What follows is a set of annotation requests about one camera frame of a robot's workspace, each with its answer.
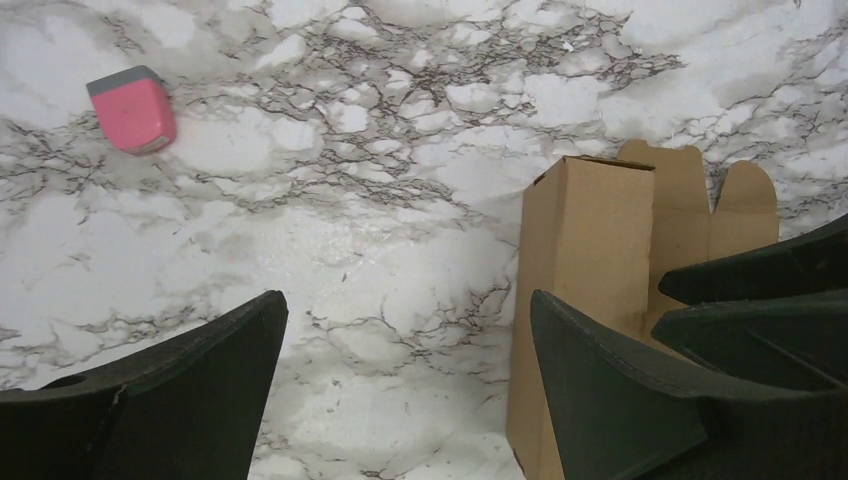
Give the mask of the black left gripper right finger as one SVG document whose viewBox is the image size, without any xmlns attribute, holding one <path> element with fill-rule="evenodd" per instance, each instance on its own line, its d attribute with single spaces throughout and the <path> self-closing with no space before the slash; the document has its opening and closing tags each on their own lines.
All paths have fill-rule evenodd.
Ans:
<svg viewBox="0 0 848 480">
<path fill-rule="evenodd" d="M 535 291 L 531 328 L 570 479 L 843 479 L 847 393 L 672 357 Z"/>
</svg>

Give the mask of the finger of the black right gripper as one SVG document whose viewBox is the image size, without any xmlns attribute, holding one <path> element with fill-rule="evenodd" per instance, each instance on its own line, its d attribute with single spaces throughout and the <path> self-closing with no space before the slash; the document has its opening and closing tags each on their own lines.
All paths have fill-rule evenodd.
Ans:
<svg viewBox="0 0 848 480">
<path fill-rule="evenodd" d="M 677 268 L 661 293 L 686 305 L 768 300 L 847 287 L 847 217 L 788 240 Z"/>
<path fill-rule="evenodd" d="M 664 314 L 653 339 L 696 364 L 798 391 L 847 387 L 847 291 L 702 304 Z"/>
</svg>

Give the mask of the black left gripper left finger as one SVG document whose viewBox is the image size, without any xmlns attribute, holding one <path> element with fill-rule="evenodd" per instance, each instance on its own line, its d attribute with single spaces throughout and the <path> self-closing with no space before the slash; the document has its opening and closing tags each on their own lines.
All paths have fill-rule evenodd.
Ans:
<svg viewBox="0 0 848 480">
<path fill-rule="evenodd" d="M 5 479 L 244 479 L 288 318 L 268 291 L 183 334 L 1 394 Z"/>
</svg>

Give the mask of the brown cardboard box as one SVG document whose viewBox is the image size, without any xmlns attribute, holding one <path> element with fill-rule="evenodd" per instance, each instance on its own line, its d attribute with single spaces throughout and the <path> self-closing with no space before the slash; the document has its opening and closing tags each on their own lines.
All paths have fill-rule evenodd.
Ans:
<svg viewBox="0 0 848 480">
<path fill-rule="evenodd" d="M 523 194 L 506 436 L 528 479 L 563 467 L 531 332 L 531 296 L 544 290 L 631 338 L 648 341 L 677 302 L 669 271 L 773 244 L 769 175 L 740 160 L 711 199 L 698 148 L 630 140 L 614 159 L 565 156 Z"/>
</svg>

